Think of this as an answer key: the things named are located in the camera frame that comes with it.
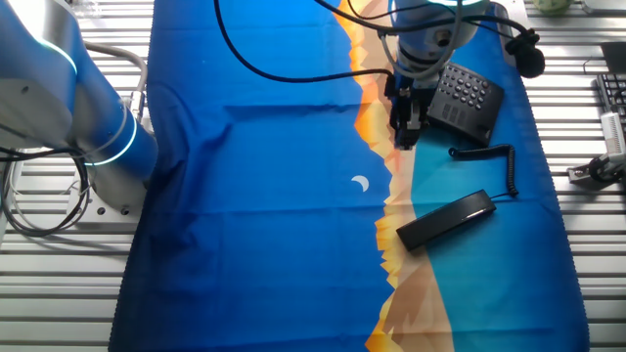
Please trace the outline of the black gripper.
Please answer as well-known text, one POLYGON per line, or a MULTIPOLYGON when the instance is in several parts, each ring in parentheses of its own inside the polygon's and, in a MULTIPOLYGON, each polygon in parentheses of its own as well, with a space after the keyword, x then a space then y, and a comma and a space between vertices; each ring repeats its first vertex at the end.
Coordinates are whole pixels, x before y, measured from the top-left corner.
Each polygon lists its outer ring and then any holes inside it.
POLYGON ((412 84, 397 88, 391 103, 390 126, 395 128, 395 148, 409 150, 420 139, 425 113, 431 103, 431 89, 415 88, 412 84))

